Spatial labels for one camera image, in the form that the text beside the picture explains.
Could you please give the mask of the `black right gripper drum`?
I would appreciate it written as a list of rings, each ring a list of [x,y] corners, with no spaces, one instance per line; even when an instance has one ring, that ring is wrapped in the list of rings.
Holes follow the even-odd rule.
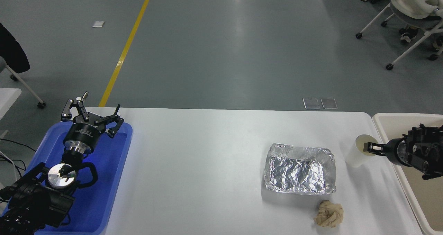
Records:
[[[393,164],[399,164],[400,161],[398,159],[398,145],[400,140],[390,140],[387,144],[384,145],[384,154],[388,160]]]

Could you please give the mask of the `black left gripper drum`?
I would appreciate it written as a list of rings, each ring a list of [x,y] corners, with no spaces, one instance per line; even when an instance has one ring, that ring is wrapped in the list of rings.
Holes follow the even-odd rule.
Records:
[[[96,127],[88,123],[73,123],[63,140],[63,145],[65,148],[77,146],[94,150],[103,133],[103,125]]]

